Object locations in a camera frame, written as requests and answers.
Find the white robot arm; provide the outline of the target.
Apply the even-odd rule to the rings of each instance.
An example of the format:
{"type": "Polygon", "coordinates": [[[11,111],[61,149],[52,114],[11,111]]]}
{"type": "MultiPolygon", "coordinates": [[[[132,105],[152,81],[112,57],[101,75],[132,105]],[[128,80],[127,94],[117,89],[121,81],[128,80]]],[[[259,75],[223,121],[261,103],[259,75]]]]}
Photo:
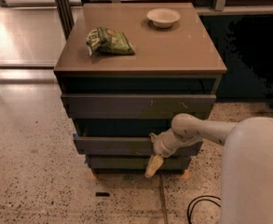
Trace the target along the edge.
{"type": "Polygon", "coordinates": [[[273,224],[273,118],[223,122],[179,114],[166,132],[151,135],[154,154],[145,176],[203,139],[224,147],[220,224],[273,224]]]}

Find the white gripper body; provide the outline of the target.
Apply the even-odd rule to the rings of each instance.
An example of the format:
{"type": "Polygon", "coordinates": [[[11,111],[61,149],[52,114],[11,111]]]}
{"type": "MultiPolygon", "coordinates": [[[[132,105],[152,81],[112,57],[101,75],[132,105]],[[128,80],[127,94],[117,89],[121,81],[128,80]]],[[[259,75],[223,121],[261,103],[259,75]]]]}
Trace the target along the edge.
{"type": "Polygon", "coordinates": [[[157,134],[157,140],[153,143],[153,150],[158,156],[168,158],[180,147],[182,138],[173,131],[157,134]]]}

